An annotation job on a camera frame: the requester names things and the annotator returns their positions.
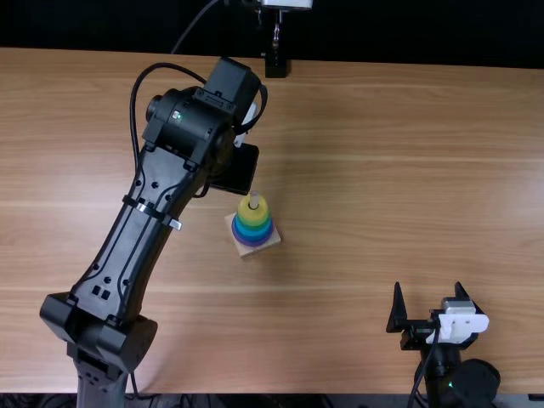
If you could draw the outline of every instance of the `purple ring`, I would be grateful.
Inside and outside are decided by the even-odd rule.
[[[270,222],[270,228],[269,230],[267,231],[267,233],[265,234],[264,238],[262,240],[259,240],[259,241],[247,241],[247,240],[244,240],[240,234],[238,234],[238,231],[236,231],[236,228],[235,228],[235,219],[232,218],[232,224],[230,225],[230,229],[232,230],[232,235],[235,236],[235,239],[240,242],[242,245],[245,245],[246,247],[260,247],[261,245],[263,245],[266,241],[268,241],[270,239],[270,237],[272,236],[272,233],[274,232],[274,221],[271,221]]]

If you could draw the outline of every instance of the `floor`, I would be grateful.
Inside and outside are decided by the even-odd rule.
[[[39,398],[18,399],[9,398],[6,394],[0,394],[0,408],[71,408],[75,407],[75,396],[69,394],[56,394],[56,395],[44,395]],[[211,394],[209,403],[206,394],[191,395],[193,408],[227,408],[227,405],[223,404],[221,398],[217,395]],[[407,402],[406,395],[340,395],[329,394],[327,395],[331,402],[328,405],[323,399],[323,408],[405,408]],[[127,400],[126,408],[190,408],[190,398],[184,399],[184,404],[179,404],[180,395],[176,394],[164,394],[151,399],[143,401]],[[499,395],[495,404],[497,408],[544,408],[544,402],[532,402],[529,401],[526,394],[523,395]],[[314,404],[293,404],[291,407],[297,406],[315,406]]]

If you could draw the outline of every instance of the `metal clamp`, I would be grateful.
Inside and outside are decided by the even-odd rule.
[[[160,221],[162,224],[170,228],[180,231],[181,227],[183,227],[183,224],[180,223],[176,218],[172,218],[164,212],[159,212],[156,209],[145,205],[143,202],[138,202],[133,198],[130,198],[128,195],[125,195],[122,198],[122,202],[140,211],[141,213],[144,213],[145,215],[149,215],[150,217],[155,218],[156,220]]]

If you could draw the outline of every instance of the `white bracket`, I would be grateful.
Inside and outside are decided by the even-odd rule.
[[[256,113],[257,113],[257,104],[253,102],[246,113],[246,117],[244,118],[244,122],[242,123],[242,125],[245,125],[246,123],[251,121],[255,117]],[[240,147],[241,144],[244,143],[244,139],[246,138],[247,134],[249,134],[249,131],[236,136],[235,147]]]
[[[490,319],[485,314],[452,312],[446,311],[444,314],[439,314],[439,343],[463,343],[473,333],[485,332],[490,324]],[[434,332],[427,337],[427,344],[433,342]]]

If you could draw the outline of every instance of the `rainbow ring stack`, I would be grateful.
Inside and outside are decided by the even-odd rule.
[[[230,231],[242,257],[281,241],[268,203],[257,191],[246,195],[240,201],[237,213],[225,219],[230,223]]]

